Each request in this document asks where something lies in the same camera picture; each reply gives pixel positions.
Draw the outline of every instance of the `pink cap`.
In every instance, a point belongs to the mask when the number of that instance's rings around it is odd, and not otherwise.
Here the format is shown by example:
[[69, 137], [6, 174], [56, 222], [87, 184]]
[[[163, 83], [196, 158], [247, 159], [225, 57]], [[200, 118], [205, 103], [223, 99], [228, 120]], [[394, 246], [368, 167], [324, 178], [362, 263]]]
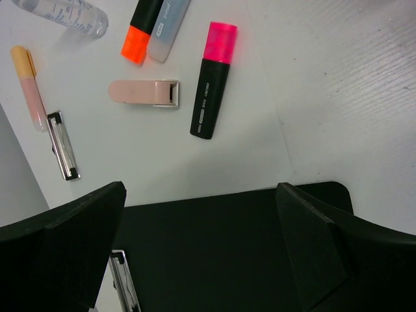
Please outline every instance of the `pink cap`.
[[237, 39], [237, 26], [211, 22], [209, 26], [207, 44], [203, 58], [231, 64], [235, 40]]

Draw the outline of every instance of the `plastic bottle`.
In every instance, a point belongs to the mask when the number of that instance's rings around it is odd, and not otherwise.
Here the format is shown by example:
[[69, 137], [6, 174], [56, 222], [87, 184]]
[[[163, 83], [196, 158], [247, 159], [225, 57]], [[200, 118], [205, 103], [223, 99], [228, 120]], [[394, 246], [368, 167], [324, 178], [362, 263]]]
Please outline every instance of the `plastic bottle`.
[[94, 38], [105, 34], [107, 15], [84, 0], [12, 0], [18, 7]]

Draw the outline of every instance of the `orange cap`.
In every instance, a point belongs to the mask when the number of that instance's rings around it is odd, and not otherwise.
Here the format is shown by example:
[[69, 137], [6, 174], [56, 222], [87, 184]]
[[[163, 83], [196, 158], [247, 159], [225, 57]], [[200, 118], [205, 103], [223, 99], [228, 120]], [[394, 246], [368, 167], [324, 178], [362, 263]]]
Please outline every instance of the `orange cap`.
[[150, 35], [130, 26], [124, 40], [122, 55], [128, 60], [140, 64], [146, 55]]

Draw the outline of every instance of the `silver clip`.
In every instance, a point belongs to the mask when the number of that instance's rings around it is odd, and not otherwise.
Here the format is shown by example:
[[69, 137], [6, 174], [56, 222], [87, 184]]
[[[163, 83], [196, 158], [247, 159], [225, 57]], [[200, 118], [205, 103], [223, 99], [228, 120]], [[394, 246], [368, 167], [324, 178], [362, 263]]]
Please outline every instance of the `silver clip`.
[[141, 312], [124, 250], [111, 252], [110, 269], [123, 312]]
[[47, 115], [47, 128], [52, 141], [52, 150], [57, 157], [62, 177], [66, 181], [80, 179], [81, 176], [78, 173], [70, 138], [59, 110]]

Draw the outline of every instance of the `pink marker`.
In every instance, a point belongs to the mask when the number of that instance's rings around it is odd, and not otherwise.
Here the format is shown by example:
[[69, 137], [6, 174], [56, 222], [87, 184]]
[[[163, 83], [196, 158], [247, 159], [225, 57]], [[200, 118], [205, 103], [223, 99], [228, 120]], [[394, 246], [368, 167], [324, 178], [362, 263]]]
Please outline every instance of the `pink marker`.
[[36, 71], [34, 70], [31, 53], [24, 47], [17, 45], [10, 50], [10, 54], [18, 73], [34, 128], [40, 132], [47, 131], [47, 116], [40, 98], [38, 85], [34, 80]]
[[196, 137], [213, 137], [236, 39], [237, 26], [211, 23], [190, 125], [190, 133]]

